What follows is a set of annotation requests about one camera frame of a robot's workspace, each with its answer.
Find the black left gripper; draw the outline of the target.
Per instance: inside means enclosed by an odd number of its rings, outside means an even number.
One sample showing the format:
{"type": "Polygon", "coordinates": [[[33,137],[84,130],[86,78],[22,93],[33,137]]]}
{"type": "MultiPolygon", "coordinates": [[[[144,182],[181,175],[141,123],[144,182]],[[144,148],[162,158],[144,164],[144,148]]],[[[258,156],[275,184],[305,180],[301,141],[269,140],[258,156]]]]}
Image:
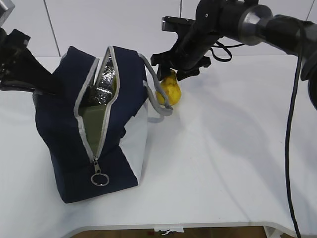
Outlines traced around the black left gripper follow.
{"type": "Polygon", "coordinates": [[[27,49],[29,41],[30,37],[17,29],[10,34],[0,29],[0,90],[60,94],[61,81],[27,49]]]}

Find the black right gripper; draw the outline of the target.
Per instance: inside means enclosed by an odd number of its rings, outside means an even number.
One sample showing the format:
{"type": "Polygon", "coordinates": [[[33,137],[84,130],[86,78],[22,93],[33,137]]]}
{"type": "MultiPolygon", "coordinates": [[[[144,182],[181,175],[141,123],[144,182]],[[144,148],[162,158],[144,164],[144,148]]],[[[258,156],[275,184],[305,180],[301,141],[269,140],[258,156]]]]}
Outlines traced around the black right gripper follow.
{"type": "Polygon", "coordinates": [[[178,81],[199,75],[200,67],[209,67],[211,64],[205,54],[220,38],[217,32],[199,29],[196,21],[187,32],[176,34],[178,39],[170,50],[151,56],[151,64],[158,65],[158,80],[170,77],[172,69],[177,70],[178,81]]]}

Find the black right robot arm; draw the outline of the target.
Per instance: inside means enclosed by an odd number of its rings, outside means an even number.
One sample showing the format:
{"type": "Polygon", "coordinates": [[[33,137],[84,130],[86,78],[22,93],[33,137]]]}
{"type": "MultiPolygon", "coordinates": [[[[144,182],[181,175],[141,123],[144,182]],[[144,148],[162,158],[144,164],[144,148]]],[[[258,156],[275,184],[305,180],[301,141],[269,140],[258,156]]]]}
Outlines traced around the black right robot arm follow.
{"type": "Polygon", "coordinates": [[[170,69],[179,71],[180,80],[198,75],[200,67],[210,66],[206,53],[222,37],[247,46],[264,42],[302,58],[300,79],[308,81],[309,98],[317,105],[316,23],[273,15],[257,0],[201,0],[194,20],[165,16],[162,30],[175,32],[178,39],[170,50],[151,56],[160,80],[170,69]]]}

